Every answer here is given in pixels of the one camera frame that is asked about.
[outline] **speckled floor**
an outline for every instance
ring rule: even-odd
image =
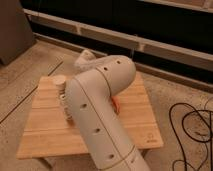
[[[34,159],[17,160],[16,151],[30,110],[34,90],[41,75],[76,74],[73,62],[78,53],[42,41],[21,55],[7,67],[0,66],[0,171],[45,171]],[[202,108],[212,94],[142,73],[150,102],[164,140],[164,147],[149,151],[146,155],[151,170],[169,171],[172,161],[181,159],[180,148],[169,124],[168,110],[177,102],[188,102]],[[187,139],[180,128],[179,108],[175,124],[184,139],[184,148],[190,162],[198,167],[206,155],[204,145]],[[57,171],[96,170],[89,155],[65,156],[48,159]],[[183,167],[178,164],[176,170]],[[208,171],[209,161],[201,169]]]

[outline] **small wooden table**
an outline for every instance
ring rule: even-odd
[[[118,117],[135,145],[143,150],[162,147],[160,131],[139,73],[135,81],[118,94],[117,99],[120,104]],[[42,77],[17,158],[36,158],[51,168],[44,157],[85,153],[88,150],[79,130],[74,123],[70,124],[65,119],[52,77]]]

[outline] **circular hole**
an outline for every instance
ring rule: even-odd
[[[81,109],[84,109],[84,108],[86,108],[86,107],[87,107],[87,104],[82,104],[82,105],[80,106]]]
[[[109,156],[108,156],[108,159],[113,159],[115,156],[114,156],[114,154],[110,154]]]
[[[97,134],[97,133],[99,133],[100,131],[101,131],[100,128],[96,128],[96,129],[94,130],[94,133]]]

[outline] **wooden table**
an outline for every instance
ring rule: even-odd
[[[117,99],[118,115],[130,138],[139,149],[163,146],[155,116],[139,73],[135,81]],[[63,114],[58,90],[52,77],[42,77],[17,152],[18,159],[37,158],[51,168],[44,157],[88,153],[75,127]]]

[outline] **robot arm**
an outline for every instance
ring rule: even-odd
[[[128,87],[134,77],[133,62],[116,56],[67,82],[68,110],[99,170],[149,171],[109,102],[110,97]]]

